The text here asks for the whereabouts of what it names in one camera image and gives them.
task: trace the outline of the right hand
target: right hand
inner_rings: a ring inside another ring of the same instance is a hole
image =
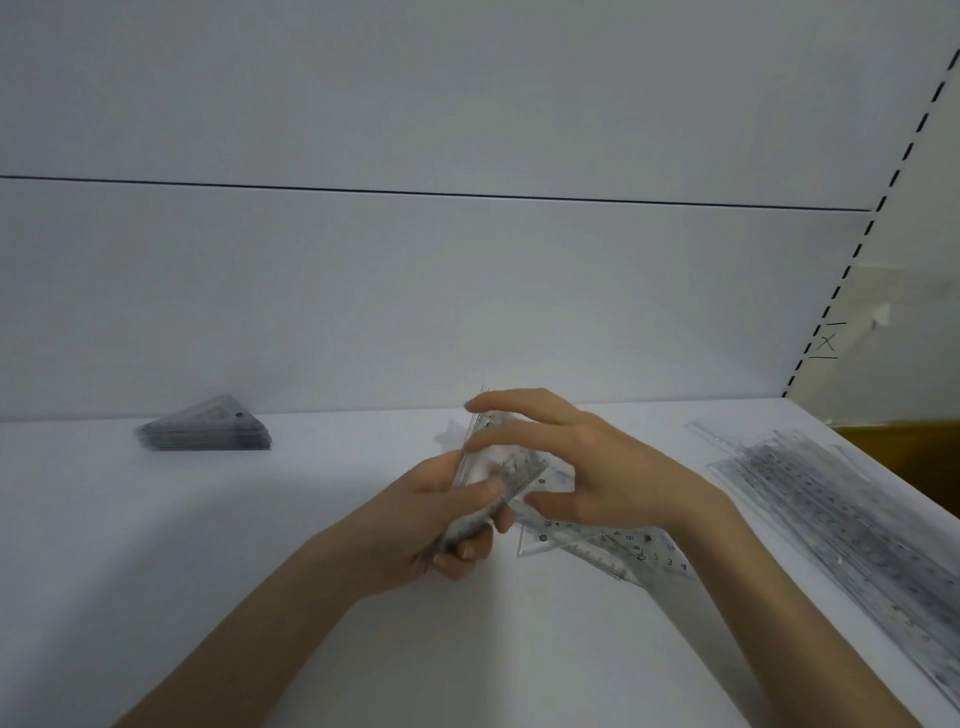
[[[531,493],[527,503],[552,521],[614,528],[647,525],[671,531],[726,496],[698,474],[545,389],[485,392],[470,412],[516,412],[517,420],[486,427],[465,445],[520,445],[552,452],[576,471],[573,493]]]

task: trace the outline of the plastic ruler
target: plastic ruler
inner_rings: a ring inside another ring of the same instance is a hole
[[[799,434],[743,446],[710,469],[824,571],[960,710],[960,578],[918,546],[923,520]]]

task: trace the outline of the ruler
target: ruler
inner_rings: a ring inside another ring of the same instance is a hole
[[[484,427],[504,425],[515,419],[516,417],[509,412],[483,412],[473,415],[470,418],[466,440]],[[475,535],[504,503],[519,495],[546,470],[548,465],[546,458],[536,450],[518,446],[494,445],[480,452],[465,453],[453,476],[450,489],[463,488],[470,483],[496,475],[503,481],[503,496],[486,508],[451,523],[435,544],[435,548],[440,551],[450,551],[464,539]]]
[[[799,433],[749,446],[708,434],[733,454],[710,469],[811,556],[960,710],[960,578],[921,546],[923,520],[850,459]]]
[[[550,467],[540,474],[538,481],[531,487],[554,492],[570,491],[573,488],[573,476]],[[517,521],[523,526],[517,546],[518,557],[563,548],[585,561],[591,561],[603,551],[605,560],[615,557],[616,566],[608,568],[604,566],[606,561],[597,562],[594,566],[620,579],[625,578],[618,575],[624,570],[639,570],[643,578],[635,583],[643,582],[640,586],[645,588],[651,585],[656,576],[696,578],[696,573],[683,552],[673,539],[659,528],[615,529],[551,521],[520,499],[513,500],[510,506],[516,512]]]

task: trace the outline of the white table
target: white table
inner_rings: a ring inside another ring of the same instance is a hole
[[[704,474],[721,453],[684,430],[704,415],[757,435],[798,428],[839,441],[786,400],[591,409]],[[439,409],[262,419],[274,436],[270,452],[147,452],[131,435],[133,420],[0,425],[0,725],[109,724],[307,536],[437,454],[436,436],[468,417]],[[912,490],[906,496],[941,530],[960,534],[938,506]],[[955,725],[957,713],[896,646],[747,515],[914,715]],[[769,721],[699,585],[659,595],[661,609],[563,552],[517,560],[516,539],[515,531],[498,539],[467,583],[429,576],[360,605],[307,664],[272,724]]]

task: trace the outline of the white panel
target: white panel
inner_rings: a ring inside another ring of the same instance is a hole
[[[778,395],[863,219],[0,182],[0,416]]]
[[[873,206],[955,0],[8,0],[0,174]]]

